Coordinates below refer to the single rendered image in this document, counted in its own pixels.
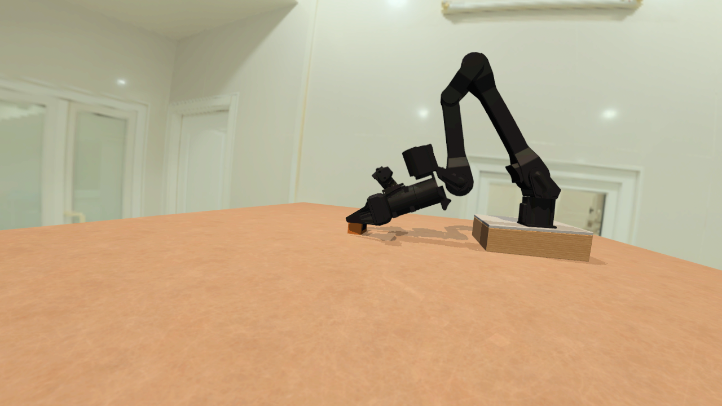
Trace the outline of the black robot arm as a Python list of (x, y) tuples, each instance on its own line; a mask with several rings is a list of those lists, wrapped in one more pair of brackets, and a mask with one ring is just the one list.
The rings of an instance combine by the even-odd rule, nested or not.
[(553, 220), (555, 201), (561, 188), (553, 182), (548, 167), (539, 155), (527, 146), (515, 119), (497, 90), (489, 60), (483, 53), (477, 52), (463, 57), (461, 68), (441, 94), (448, 152), (446, 169), (438, 166), (431, 144), (402, 152), (410, 176), (414, 176), (416, 180), (432, 176), (424, 182), (413, 184), (421, 210), (441, 203), (446, 211), (451, 202), (444, 188), (437, 186), (434, 171), (452, 195), (467, 195), (473, 188), (471, 167), (464, 150), (459, 103), (468, 91), (481, 102), (509, 154), (510, 165), (505, 168), (512, 183), (516, 183), (522, 192), (517, 223), (532, 228), (557, 229), (553, 226)]

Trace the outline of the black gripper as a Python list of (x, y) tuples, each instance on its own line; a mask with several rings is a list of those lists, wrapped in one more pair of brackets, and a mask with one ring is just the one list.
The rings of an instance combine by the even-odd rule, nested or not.
[(392, 218), (399, 218), (401, 215), (417, 210), (421, 210), (421, 208), (412, 184), (399, 188), (389, 195), (377, 193), (369, 196), (366, 205), (346, 217), (346, 222), (381, 226), (390, 223)]

